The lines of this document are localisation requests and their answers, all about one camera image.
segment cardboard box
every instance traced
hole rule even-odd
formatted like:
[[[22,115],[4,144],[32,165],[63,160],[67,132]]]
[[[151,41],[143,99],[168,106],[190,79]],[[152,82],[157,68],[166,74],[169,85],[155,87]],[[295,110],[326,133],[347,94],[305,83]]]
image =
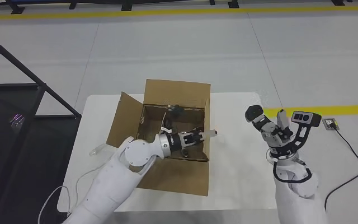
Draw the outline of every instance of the cardboard box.
[[[147,80],[143,104],[122,92],[107,144],[119,147],[129,136],[153,142],[168,105],[184,107],[183,115],[173,123],[179,132],[210,129],[209,84]],[[157,159],[137,187],[207,196],[209,146],[208,139],[189,148],[188,158],[178,151],[170,158]]]

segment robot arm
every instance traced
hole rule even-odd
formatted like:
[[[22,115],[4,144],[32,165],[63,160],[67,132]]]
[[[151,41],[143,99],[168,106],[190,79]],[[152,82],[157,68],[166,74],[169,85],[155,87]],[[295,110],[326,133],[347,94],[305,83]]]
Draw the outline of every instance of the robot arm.
[[[298,150],[305,144],[311,127],[318,127],[321,116],[295,111],[291,121],[299,124],[296,135],[289,129],[286,112],[271,122],[259,105],[250,106],[246,120],[261,132],[269,146],[268,156],[274,165],[276,204],[281,224],[327,224],[327,215],[318,193],[318,179],[300,158]]]
[[[163,133],[157,134],[152,143],[127,138],[100,170],[85,198],[63,224],[103,223],[131,195],[157,156],[168,157],[173,151],[198,144],[215,135],[215,130]]]

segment floor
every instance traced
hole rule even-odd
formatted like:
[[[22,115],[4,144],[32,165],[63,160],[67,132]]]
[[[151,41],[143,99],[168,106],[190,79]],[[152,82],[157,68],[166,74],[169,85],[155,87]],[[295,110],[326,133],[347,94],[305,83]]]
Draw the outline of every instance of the floor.
[[[9,20],[0,30],[0,44],[80,113],[89,95],[144,93],[147,78],[206,82],[212,92],[257,92],[270,108],[358,105],[356,12]],[[3,58],[0,67],[1,83],[30,81]],[[68,112],[45,96],[38,114],[52,113]],[[358,117],[336,119],[357,148]],[[358,163],[335,133],[323,127],[317,133],[305,153],[314,158],[325,197],[357,174]],[[318,147],[329,156],[316,153]],[[355,181],[332,195],[331,223],[358,222],[357,187]],[[177,223],[278,223],[275,209],[121,213],[109,223],[173,217]]]

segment wall socket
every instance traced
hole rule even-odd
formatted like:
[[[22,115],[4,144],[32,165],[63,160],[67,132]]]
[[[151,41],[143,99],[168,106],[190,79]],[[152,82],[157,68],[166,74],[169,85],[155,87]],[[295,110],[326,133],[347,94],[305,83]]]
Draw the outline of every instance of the wall socket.
[[[336,124],[337,130],[340,129],[334,118],[322,118],[322,122],[323,122],[323,125],[326,128],[326,130],[335,130],[334,128],[329,127],[329,124],[332,124],[332,123]]]

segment white table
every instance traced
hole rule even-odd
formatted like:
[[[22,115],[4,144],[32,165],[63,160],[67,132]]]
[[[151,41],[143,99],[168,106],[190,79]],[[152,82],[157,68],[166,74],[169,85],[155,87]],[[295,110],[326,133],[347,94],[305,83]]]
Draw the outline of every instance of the white table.
[[[144,95],[131,96],[143,102]],[[97,156],[89,156],[92,149],[106,142],[119,98],[120,95],[92,95],[87,99],[64,179],[64,185],[70,191],[71,207],[75,201],[76,180],[100,166],[113,153],[102,151]],[[210,140],[207,197],[136,188],[116,211],[276,208],[272,166],[265,158],[267,144],[244,118],[248,106],[260,103],[256,93],[211,94],[210,126],[218,131],[218,135]],[[93,172],[79,181],[79,202],[96,174]],[[68,196],[63,189],[58,210],[66,212],[67,203]]]

